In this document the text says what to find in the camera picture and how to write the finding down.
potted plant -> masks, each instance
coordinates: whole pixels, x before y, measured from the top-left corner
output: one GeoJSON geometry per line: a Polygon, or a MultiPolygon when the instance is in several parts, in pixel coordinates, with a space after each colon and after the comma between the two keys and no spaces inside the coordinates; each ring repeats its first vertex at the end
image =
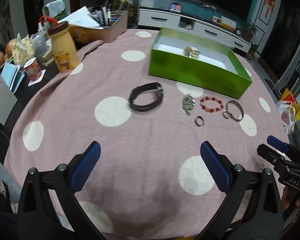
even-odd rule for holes
{"type": "Polygon", "coordinates": [[[248,59],[253,59],[255,53],[258,53],[258,55],[260,56],[260,53],[257,51],[258,47],[259,45],[251,43],[251,48],[246,54],[248,59]]]}
{"type": "Polygon", "coordinates": [[[250,42],[252,36],[258,32],[258,27],[252,21],[250,21],[247,25],[247,28],[242,33],[242,38],[245,41],[250,42]]]}

red handle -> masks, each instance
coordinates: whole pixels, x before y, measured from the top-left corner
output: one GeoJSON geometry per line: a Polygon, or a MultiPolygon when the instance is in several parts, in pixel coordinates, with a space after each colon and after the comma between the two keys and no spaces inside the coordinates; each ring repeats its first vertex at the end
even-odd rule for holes
{"type": "Polygon", "coordinates": [[[58,21],[57,21],[55,18],[52,18],[52,17],[47,16],[47,15],[43,15],[42,17],[40,17],[40,18],[39,18],[39,21],[40,21],[41,23],[51,22],[51,23],[53,23],[53,24],[55,24],[55,25],[59,25],[59,24],[58,24],[58,21]]]}

brown bottle cap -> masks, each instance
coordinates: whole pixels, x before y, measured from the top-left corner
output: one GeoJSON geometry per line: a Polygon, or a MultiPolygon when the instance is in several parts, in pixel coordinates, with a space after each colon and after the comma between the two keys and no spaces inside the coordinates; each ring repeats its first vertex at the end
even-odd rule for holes
{"type": "Polygon", "coordinates": [[[68,27],[69,27],[68,22],[61,22],[61,23],[59,23],[59,25],[54,25],[54,26],[48,28],[48,34],[53,35],[53,34],[59,33],[61,31],[64,31],[68,27]]]}

paper cup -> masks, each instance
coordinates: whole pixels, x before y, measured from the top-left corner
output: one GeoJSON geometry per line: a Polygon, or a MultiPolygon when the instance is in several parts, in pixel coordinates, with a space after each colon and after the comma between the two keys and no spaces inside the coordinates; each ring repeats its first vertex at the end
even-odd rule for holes
{"type": "Polygon", "coordinates": [[[41,68],[36,57],[28,60],[23,67],[23,70],[31,81],[36,81],[41,76],[41,68]]]}

red beaded bracelet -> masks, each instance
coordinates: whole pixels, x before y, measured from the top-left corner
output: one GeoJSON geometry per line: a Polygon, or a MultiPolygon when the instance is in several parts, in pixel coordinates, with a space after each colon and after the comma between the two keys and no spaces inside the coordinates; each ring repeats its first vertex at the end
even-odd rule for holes
{"type": "Polygon", "coordinates": [[[213,113],[213,112],[218,112],[218,111],[221,111],[223,109],[223,103],[221,100],[219,100],[218,98],[215,98],[215,97],[203,97],[200,99],[200,106],[202,107],[203,110],[206,110],[207,113],[213,113]],[[206,107],[203,102],[204,101],[209,101],[209,100],[212,100],[212,101],[215,101],[217,103],[219,103],[220,107],[216,107],[216,108],[208,108],[206,107]]]}

